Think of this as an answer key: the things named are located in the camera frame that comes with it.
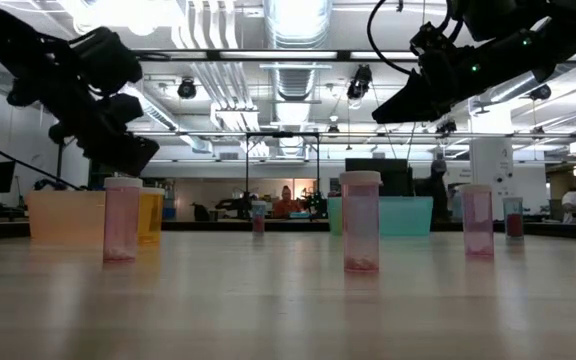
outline ceiling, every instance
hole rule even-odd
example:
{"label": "ceiling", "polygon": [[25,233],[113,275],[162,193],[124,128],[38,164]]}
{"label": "ceiling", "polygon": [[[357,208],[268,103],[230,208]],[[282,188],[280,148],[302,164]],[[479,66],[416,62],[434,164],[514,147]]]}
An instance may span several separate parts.
{"label": "ceiling", "polygon": [[[34,26],[38,31],[48,33],[62,38],[73,38],[77,36],[73,27],[73,18],[70,13],[64,11],[64,2],[74,2],[81,0],[0,0],[0,7],[10,11],[15,16]],[[155,6],[155,3],[172,3],[176,0],[140,0],[144,6]],[[328,39],[324,49],[331,50],[371,50],[367,36],[366,23],[375,0],[335,0],[333,2],[332,17]],[[388,2],[382,11],[375,18],[373,24],[373,34],[376,43],[384,50],[402,50],[408,48],[408,41],[414,35],[419,26],[424,21],[432,21],[435,24],[441,22],[445,12],[444,0],[425,1],[425,12],[423,1],[405,1],[404,12],[395,12],[395,1]],[[223,11],[223,2],[219,1]],[[208,2],[204,3],[206,11]],[[268,48],[266,27],[263,14],[263,1],[261,0],[237,0],[235,2],[235,23],[236,35],[239,46],[242,49],[264,49]],[[135,35],[127,27],[111,27],[116,31],[124,44],[132,49],[175,49],[171,40],[170,27],[160,26],[148,36]],[[208,27],[206,26],[206,37],[208,37]],[[462,31],[458,40],[458,45],[474,44],[467,31]],[[243,70],[246,84],[249,88],[254,104],[258,107],[258,122],[262,130],[273,130],[271,123],[276,122],[276,95],[273,88],[271,70],[260,69],[260,65],[271,64],[268,62],[244,62]],[[315,81],[315,91],[311,98],[313,103],[307,124],[302,126],[302,130],[326,131],[331,124],[330,117],[338,117],[337,123],[341,132],[375,132],[383,131],[384,127],[377,125],[371,118],[371,112],[378,105],[389,99],[406,83],[406,76],[394,71],[385,64],[371,62],[370,68],[373,73],[372,89],[364,96],[361,106],[358,109],[349,109],[349,103],[345,96],[348,81],[354,75],[358,63],[325,63],[330,65],[328,69],[319,70]],[[412,68],[414,64],[401,64],[405,68]],[[206,91],[199,84],[198,95],[193,100],[182,100],[177,96],[177,87],[183,77],[197,77],[190,63],[187,62],[148,62],[142,64],[144,80],[136,84],[136,88],[142,90],[153,99],[163,110],[170,114],[174,121],[186,130],[197,131],[223,131],[210,121],[212,101]],[[10,86],[10,77],[5,76],[6,70],[0,65],[0,89],[6,91]],[[515,131],[527,130],[553,119],[565,119],[566,116],[576,114],[576,69],[548,83],[553,94],[546,102],[532,103],[526,99],[514,99],[508,102],[511,108],[512,124]],[[451,117],[455,119],[459,131],[467,131],[469,115],[467,106],[458,105]],[[149,117],[136,120],[131,123],[131,128],[135,131],[157,131],[164,129],[156,121]],[[418,137],[411,139],[405,135],[413,130],[413,124],[390,125],[388,130],[393,134],[390,139],[395,145],[410,144],[419,145],[419,151],[437,151],[442,147],[427,146],[437,145],[438,140],[432,138]],[[417,124],[414,126],[416,132],[434,132],[434,124]],[[548,129],[547,132],[561,132],[568,134],[576,132],[576,117],[568,122],[562,122],[557,127]],[[187,147],[187,144],[177,137],[155,137],[162,145]],[[224,139],[208,138],[219,144],[236,144],[236,141],[224,141]],[[353,137],[354,144],[388,144],[388,139],[384,137]],[[531,150],[546,151],[548,156],[553,158],[562,157],[568,153],[567,145],[573,139],[548,139],[543,143],[538,143],[537,147],[527,148]],[[326,138],[325,143],[341,144],[348,142],[348,138]],[[467,142],[461,141],[459,144],[445,145],[453,143],[450,140],[443,140],[443,149],[448,154],[463,152],[467,149]],[[514,139],[516,147],[534,145],[532,139]],[[345,147],[330,147],[332,151],[345,151]]]}

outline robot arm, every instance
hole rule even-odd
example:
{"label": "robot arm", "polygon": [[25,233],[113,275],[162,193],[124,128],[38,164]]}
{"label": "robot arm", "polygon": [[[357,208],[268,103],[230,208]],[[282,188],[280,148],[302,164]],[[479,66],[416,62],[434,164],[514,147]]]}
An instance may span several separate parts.
{"label": "robot arm", "polygon": [[[450,14],[483,45],[456,47],[431,23],[412,39],[419,57],[406,86],[373,112],[380,124],[434,121],[452,106],[523,73],[545,81],[576,53],[574,0],[448,0]],[[537,21],[548,18],[538,30]]]}
{"label": "robot arm", "polygon": [[110,30],[65,41],[0,10],[0,63],[15,77],[9,104],[40,101],[59,120],[49,133],[55,143],[74,136],[86,157],[133,176],[159,149],[127,131],[143,112],[138,99],[118,92],[141,79],[141,66]]}

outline wooden table surface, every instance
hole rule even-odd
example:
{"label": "wooden table surface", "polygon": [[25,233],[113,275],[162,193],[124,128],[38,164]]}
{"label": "wooden table surface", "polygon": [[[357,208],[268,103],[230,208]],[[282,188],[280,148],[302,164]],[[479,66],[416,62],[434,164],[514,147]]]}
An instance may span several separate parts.
{"label": "wooden table surface", "polygon": [[576,241],[386,239],[347,275],[321,233],[165,233],[132,265],[0,241],[0,359],[575,359]]}

